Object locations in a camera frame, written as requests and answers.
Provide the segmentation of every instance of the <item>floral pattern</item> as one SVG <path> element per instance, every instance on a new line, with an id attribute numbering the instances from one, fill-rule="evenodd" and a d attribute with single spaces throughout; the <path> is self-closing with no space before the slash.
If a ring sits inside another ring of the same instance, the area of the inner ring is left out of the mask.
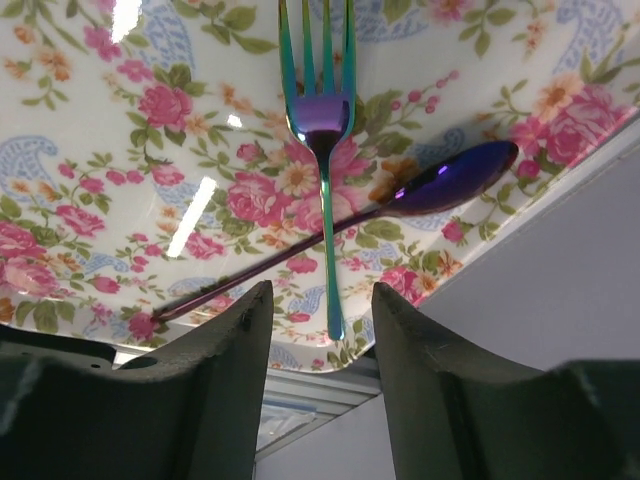
<path id="1" fill-rule="evenodd" d="M 1 322 L 157 348 L 179 329 L 154 323 L 152 308 L 322 229 L 316 162 L 290 136 L 278 95 L 273 15 L 247 3 L 145 2 L 120 36 L 113 0 L 0 8 Z M 409 60 L 376 46 L 388 67 L 363 76 L 353 134 L 332 158 L 336 219 L 385 203 L 425 166 L 486 139 L 511 138 L 521 155 L 496 186 L 437 221 L 379 218 L 336 235 L 342 342 L 325 328 L 322 245 L 266 272 L 270 365 L 349 364 L 373 342 L 376 281 L 420 303 L 621 129 L 640 104 L 637 3 L 607 0 L 606 15 L 586 18 L 591 10 L 564 0 L 381 2 L 390 29 L 428 28 L 405 39 L 412 75 L 396 74 Z M 450 54 L 421 47 L 436 34 Z M 553 35 L 571 39 L 564 51 Z M 334 62 L 339 75 L 339 53 Z M 254 282 L 177 323 L 210 320 Z"/>

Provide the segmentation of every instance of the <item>spoon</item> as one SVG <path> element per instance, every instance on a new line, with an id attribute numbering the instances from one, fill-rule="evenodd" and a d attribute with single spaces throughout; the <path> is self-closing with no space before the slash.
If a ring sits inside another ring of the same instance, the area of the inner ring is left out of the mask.
<path id="1" fill-rule="evenodd" d="M 488 142 L 469 148 L 424 170 L 398 188 L 391 200 L 371 210 L 358 213 L 334 225 L 341 232 L 361 222 L 379 217 L 423 216 L 450 210 L 471 200 L 493 185 L 518 156 L 518 146 L 509 141 Z M 301 253 L 324 240 L 322 232 L 267 258 L 257 265 L 236 273 L 222 282 L 203 287 L 186 297 L 154 312 L 153 320 L 174 320 L 211 301 L 218 295 Z"/>

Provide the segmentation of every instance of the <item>fork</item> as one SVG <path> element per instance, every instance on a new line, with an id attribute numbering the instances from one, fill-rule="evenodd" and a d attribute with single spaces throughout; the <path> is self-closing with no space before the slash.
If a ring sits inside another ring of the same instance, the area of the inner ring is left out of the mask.
<path id="1" fill-rule="evenodd" d="M 331 340 L 344 338 L 344 318 L 336 278 L 333 244 L 333 214 L 329 164 L 337 145 L 353 129 L 355 94 L 355 19 L 353 0 L 344 0 L 342 86 L 336 91 L 333 75 L 333 47 L 329 0 L 323 8 L 323 86 L 316 91 L 313 47 L 309 21 L 309 0 L 302 2 L 304 49 L 304 94 L 298 95 L 286 0 L 279 0 L 280 68 L 287 122 L 293 136 L 313 152 L 320 173 L 320 200 L 325 238 L 327 277 L 327 327 Z"/>

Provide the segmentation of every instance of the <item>black object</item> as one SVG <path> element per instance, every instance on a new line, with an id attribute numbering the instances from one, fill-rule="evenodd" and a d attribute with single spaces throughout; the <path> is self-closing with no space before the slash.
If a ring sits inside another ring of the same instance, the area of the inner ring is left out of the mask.
<path id="1" fill-rule="evenodd" d="M 397 480 L 640 479 L 640 362 L 538 372 L 385 284 L 373 320 Z"/>
<path id="2" fill-rule="evenodd" d="M 0 478 L 249 480 L 272 321 L 263 282 L 214 321 L 119 370 L 0 355 Z M 90 350 L 97 362 L 115 354 L 2 327 L 0 347 L 7 343 Z"/>

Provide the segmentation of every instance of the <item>fork handle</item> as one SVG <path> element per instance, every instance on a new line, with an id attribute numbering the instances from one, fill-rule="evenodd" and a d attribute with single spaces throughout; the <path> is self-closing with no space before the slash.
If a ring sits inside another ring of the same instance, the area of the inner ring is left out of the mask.
<path id="1" fill-rule="evenodd" d="M 344 318 L 340 306 L 340 292 L 336 274 L 336 257 L 333 243 L 333 205 L 331 202 L 331 174 L 329 161 L 318 162 L 320 171 L 320 200 L 325 243 L 325 263 L 327 276 L 327 328 L 333 341 L 344 338 Z"/>

